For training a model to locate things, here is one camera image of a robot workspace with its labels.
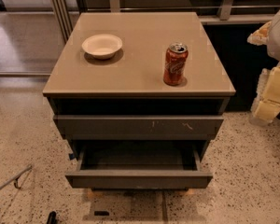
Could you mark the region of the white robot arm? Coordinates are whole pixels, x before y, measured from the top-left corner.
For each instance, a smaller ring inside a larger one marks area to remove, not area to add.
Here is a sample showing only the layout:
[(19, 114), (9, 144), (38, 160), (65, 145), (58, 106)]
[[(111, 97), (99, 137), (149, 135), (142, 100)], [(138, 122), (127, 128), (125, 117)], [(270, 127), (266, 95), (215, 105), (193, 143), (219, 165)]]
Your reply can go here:
[(263, 68), (256, 89), (256, 98), (251, 106), (250, 122), (259, 126), (271, 123), (280, 114), (280, 10), (271, 21), (251, 34), (247, 42), (266, 45), (267, 53), (278, 64), (271, 70)]

